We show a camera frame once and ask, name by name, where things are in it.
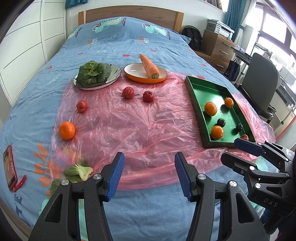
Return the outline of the small red apple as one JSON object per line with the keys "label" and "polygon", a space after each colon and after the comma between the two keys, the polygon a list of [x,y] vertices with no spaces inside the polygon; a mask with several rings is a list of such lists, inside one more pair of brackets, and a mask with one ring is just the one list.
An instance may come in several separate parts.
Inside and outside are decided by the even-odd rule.
{"label": "small red apple", "polygon": [[86,101],[80,100],[79,102],[77,102],[76,108],[78,113],[83,113],[87,110],[88,104]]}
{"label": "small red apple", "polygon": [[247,141],[249,140],[249,137],[246,134],[241,135],[240,138],[247,140]]}

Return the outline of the dark plum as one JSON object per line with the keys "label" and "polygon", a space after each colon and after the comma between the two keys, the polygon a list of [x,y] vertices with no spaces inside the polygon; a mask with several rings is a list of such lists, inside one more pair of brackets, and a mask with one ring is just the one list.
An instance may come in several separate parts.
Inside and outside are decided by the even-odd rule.
{"label": "dark plum", "polygon": [[241,123],[238,123],[236,125],[236,128],[235,129],[236,129],[237,132],[241,132],[242,131],[242,127],[243,127],[242,124]]}
{"label": "dark plum", "polygon": [[219,118],[217,120],[217,125],[223,128],[226,125],[226,121],[223,118]]}

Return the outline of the orange with stem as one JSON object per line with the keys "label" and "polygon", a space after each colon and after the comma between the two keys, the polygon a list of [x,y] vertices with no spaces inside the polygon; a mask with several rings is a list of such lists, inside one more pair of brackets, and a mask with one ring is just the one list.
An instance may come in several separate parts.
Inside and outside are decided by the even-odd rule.
{"label": "orange with stem", "polygon": [[207,102],[204,105],[204,111],[208,116],[215,116],[217,114],[217,106],[213,102]]}
{"label": "orange with stem", "polygon": [[224,136],[224,130],[221,126],[215,125],[211,128],[210,135],[214,140],[219,140]]}

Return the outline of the mandarin orange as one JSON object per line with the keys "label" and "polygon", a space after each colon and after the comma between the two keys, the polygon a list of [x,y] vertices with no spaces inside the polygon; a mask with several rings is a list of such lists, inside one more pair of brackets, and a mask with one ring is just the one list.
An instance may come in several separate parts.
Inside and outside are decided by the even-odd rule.
{"label": "mandarin orange", "polygon": [[59,126],[59,136],[62,140],[71,140],[74,137],[75,132],[74,124],[69,121],[65,121]]}
{"label": "mandarin orange", "polygon": [[224,99],[224,104],[225,104],[225,106],[226,106],[227,108],[233,108],[233,106],[234,106],[234,101],[233,101],[232,98],[227,97],[227,98]]}

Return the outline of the green rectangular tray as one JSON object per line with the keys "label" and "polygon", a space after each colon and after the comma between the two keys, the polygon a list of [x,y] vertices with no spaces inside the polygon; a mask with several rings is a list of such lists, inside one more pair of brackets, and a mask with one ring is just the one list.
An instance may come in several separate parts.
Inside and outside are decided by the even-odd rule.
{"label": "green rectangular tray", "polygon": [[[234,99],[226,87],[192,76],[186,77],[185,86],[193,106],[203,148],[234,148],[234,141],[243,134],[248,135],[249,141],[255,142],[250,125],[237,102],[234,102],[233,108],[225,106],[225,98]],[[217,106],[215,116],[208,116],[205,113],[204,105],[207,102],[213,102]],[[214,140],[210,132],[211,128],[217,125],[219,118],[226,121],[223,127],[224,136],[219,140]],[[241,132],[235,129],[238,123],[243,126]]]}

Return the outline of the pink plastic sheet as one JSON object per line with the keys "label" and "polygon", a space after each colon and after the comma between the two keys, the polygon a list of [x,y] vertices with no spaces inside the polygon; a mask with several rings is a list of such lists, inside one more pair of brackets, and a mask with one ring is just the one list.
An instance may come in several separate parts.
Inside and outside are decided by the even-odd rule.
{"label": "pink plastic sheet", "polygon": [[[122,97],[126,87],[133,88],[132,99]],[[153,102],[143,101],[145,91],[153,93]],[[83,113],[76,108],[80,100],[88,104]],[[76,130],[69,141],[59,136],[65,121]],[[69,80],[57,112],[48,168],[51,178],[58,179],[66,168],[85,160],[99,172],[122,152],[125,168],[119,189],[153,188],[177,182],[174,156],[178,151],[204,173],[220,168],[220,157],[226,152],[226,148],[202,147],[184,75],[171,72],[164,82],[152,85],[120,77],[94,91],[81,90]]]}

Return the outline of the red smartphone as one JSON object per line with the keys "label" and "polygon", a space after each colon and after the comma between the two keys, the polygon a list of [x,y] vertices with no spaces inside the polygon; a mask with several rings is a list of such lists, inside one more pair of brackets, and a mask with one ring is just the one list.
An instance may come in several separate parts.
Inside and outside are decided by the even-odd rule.
{"label": "red smartphone", "polygon": [[27,175],[24,175],[20,181],[18,180],[11,145],[3,153],[3,164],[8,188],[10,191],[16,192],[24,185]]}

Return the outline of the green bok choy on plate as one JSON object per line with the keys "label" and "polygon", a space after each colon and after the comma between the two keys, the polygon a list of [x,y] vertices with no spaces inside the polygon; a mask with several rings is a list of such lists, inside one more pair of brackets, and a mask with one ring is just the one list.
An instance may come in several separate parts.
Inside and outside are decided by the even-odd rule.
{"label": "green bok choy on plate", "polygon": [[76,83],[79,87],[95,87],[104,83],[110,73],[110,64],[89,61],[79,67]]}

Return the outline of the silver metal plate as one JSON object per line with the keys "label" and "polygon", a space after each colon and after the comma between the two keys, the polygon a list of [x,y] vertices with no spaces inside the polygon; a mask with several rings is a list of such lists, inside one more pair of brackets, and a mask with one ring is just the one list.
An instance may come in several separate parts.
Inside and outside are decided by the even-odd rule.
{"label": "silver metal plate", "polygon": [[111,66],[111,73],[109,75],[109,77],[106,79],[106,81],[100,85],[97,85],[95,87],[79,87],[76,83],[76,78],[78,75],[75,76],[74,80],[73,80],[73,84],[78,87],[79,89],[82,90],[99,90],[105,87],[108,87],[109,85],[113,84],[120,76],[121,76],[121,69],[116,66],[116,65],[110,65]]}

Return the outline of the orange rimmed white plate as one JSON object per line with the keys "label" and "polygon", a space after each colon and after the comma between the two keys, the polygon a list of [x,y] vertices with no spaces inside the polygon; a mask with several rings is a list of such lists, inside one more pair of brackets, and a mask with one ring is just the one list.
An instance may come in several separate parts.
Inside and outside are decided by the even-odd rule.
{"label": "orange rimmed white plate", "polygon": [[141,63],[129,64],[125,66],[123,70],[125,72],[125,76],[134,82],[142,84],[157,84],[166,80],[168,76],[165,69],[160,67],[157,68],[159,70],[159,79],[148,78]]}

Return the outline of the blue patterned bedsheet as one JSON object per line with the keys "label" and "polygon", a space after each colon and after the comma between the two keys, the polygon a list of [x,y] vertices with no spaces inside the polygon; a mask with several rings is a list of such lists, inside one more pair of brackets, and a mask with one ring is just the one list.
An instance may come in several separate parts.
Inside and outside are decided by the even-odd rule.
{"label": "blue patterned bedsheet", "polygon": [[[79,67],[93,60],[124,67],[138,63],[144,54],[169,73],[193,75],[227,87],[250,125],[257,141],[274,142],[269,124],[259,118],[242,94],[218,71],[197,56],[186,38],[162,27],[133,18],[118,18],[98,30],[98,22],[78,27],[60,51],[28,83],[1,131],[1,151],[11,145],[16,172],[27,175],[24,185],[11,192],[1,172],[1,199],[27,228],[34,226],[50,197],[48,168],[51,140],[64,88]],[[219,182],[243,178],[221,165],[208,172]],[[194,204],[182,194],[179,180],[153,188],[121,190],[104,206],[114,240],[185,240]]]}

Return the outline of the black backpack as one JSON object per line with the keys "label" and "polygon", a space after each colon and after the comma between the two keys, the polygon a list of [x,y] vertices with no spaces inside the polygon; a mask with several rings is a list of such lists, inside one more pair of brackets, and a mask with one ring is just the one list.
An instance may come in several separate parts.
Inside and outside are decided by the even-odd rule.
{"label": "black backpack", "polygon": [[194,26],[185,26],[183,31],[182,31],[182,35],[190,38],[190,42],[189,42],[189,46],[193,49],[193,50],[201,50],[201,45],[202,45],[202,36],[200,31],[194,27]]}

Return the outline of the teal curtain right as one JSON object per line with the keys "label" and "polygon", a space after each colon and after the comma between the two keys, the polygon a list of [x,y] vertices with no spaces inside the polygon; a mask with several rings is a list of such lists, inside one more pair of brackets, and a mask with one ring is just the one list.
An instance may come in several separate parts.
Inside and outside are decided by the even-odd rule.
{"label": "teal curtain right", "polygon": [[228,9],[224,23],[234,30],[231,40],[234,41],[237,37],[239,29],[243,29],[241,24],[243,13],[246,7],[247,0],[229,0]]}

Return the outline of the white wardrobe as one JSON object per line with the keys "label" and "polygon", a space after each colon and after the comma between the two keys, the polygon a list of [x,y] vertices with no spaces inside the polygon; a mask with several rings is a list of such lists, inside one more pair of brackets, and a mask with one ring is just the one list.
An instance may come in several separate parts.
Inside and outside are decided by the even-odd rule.
{"label": "white wardrobe", "polygon": [[13,105],[66,40],[65,1],[33,1],[1,42],[1,87]]}

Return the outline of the teal curtain left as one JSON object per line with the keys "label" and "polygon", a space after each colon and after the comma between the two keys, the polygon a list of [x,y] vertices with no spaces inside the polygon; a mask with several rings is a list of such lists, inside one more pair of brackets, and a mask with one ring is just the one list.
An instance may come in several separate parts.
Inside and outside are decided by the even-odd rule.
{"label": "teal curtain left", "polygon": [[86,4],[88,0],[66,0],[65,9],[75,7],[77,5]]}

